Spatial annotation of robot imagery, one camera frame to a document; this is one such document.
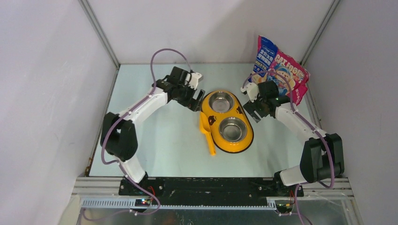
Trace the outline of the yellow plastic food scoop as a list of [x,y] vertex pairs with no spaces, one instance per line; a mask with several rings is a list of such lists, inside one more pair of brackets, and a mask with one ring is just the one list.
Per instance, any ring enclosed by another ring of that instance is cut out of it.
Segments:
[[209,152],[211,156],[216,155],[215,145],[211,135],[210,125],[208,123],[207,117],[203,112],[200,112],[200,130],[205,135]]

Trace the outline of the yellow double pet bowl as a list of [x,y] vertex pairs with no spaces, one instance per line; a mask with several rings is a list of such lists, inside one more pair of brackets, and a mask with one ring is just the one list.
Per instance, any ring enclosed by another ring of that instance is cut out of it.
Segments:
[[213,142],[220,150],[238,154],[253,143],[253,127],[233,93],[226,90],[210,92],[203,98],[201,112],[206,115]]

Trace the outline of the colourful cat food bag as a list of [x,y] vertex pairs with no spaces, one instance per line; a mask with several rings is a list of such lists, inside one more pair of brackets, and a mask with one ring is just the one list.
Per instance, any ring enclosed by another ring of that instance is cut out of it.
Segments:
[[308,90],[306,83],[310,73],[264,36],[258,36],[257,55],[252,73],[254,75],[247,80],[248,82],[258,84],[274,81],[280,96],[290,96],[290,92],[293,92],[292,100],[296,105],[301,103]]

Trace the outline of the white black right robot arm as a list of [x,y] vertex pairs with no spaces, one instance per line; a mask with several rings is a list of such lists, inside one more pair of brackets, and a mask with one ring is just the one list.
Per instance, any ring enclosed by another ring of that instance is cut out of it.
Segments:
[[322,183],[324,179],[331,181],[323,186],[332,188],[336,176],[345,171],[342,138],[338,134],[328,134],[308,121],[289,96],[279,95],[274,81],[245,82],[241,91],[249,97],[244,109],[256,122],[271,116],[284,124],[303,144],[299,165],[275,173],[274,192],[285,196],[293,185]]

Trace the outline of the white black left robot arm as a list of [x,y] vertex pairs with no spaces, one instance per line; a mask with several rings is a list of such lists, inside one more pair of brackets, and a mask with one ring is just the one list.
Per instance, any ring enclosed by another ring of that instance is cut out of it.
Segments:
[[137,195],[148,191],[147,176],[137,157],[137,128],[155,111],[171,100],[193,112],[199,110],[205,91],[199,90],[203,75],[192,70],[173,67],[163,79],[154,81],[149,92],[138,102],[120,113],[108,112],[104,116],[100,145],[102,162],[108,164],[104,155],[114,157],[124,175],[132,180],[130,189]]

